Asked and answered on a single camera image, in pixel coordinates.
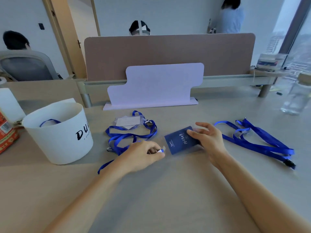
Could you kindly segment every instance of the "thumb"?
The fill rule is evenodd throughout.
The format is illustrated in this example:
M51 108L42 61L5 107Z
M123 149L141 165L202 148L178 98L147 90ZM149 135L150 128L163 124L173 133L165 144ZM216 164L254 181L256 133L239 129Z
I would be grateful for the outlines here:
M189 135L190 137L192 137L192 138L194 138L194 139L197 139L197 140L200 140L201 137L202 137L202 135L203 135L203 134L197 133L197 132L195 132L195 131L192 131L192 130L190 130L190 129L187 130L187 133L188 133L188 135Z
M165 157L165 153L155 153L155 154L148 154L150 157L150 163L154 163L156 161L159 161L160 159L163 159Z

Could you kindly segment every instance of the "hand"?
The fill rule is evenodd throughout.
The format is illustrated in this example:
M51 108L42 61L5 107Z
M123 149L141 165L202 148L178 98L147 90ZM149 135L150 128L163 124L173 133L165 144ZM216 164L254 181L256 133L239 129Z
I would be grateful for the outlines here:
M135 142L112 163L118 163L127 172L136 172L165 157L165 153L147 154L149 149L160 150L161 147L153 141Z
M201 142L201 145L207 151L211 163L219 169L217 160L229 155L225 148L221 131L209 123L196 122L195 124L208 130L197 128L195 129L196 131L187 130L188 135Z

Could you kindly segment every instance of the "black wall switch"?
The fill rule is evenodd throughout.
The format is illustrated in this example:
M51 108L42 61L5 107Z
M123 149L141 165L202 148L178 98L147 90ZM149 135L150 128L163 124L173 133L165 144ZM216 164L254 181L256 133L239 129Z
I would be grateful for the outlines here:
M40 27L41 30L44 30L43 23L39 23L39 27Z

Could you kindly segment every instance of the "person's left hand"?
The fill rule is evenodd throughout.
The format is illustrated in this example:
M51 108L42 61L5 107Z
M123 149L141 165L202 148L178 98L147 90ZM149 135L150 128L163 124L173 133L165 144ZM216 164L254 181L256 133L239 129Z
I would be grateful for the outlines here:
M165 153L147 154L149 149L160 150L161 147L153 141L135 142L112 163L118 163L127 172L136 172L165 157Z

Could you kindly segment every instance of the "forearm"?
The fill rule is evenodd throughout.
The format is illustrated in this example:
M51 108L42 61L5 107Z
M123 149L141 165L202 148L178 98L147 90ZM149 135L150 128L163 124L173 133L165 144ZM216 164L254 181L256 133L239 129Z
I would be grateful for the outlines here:
M83 193L50 223L44 233L88 232L103 204L126 173L117 161L109 164Z
M311 225L286 206L228 154L217 160L249 214L263 233L311 232Z

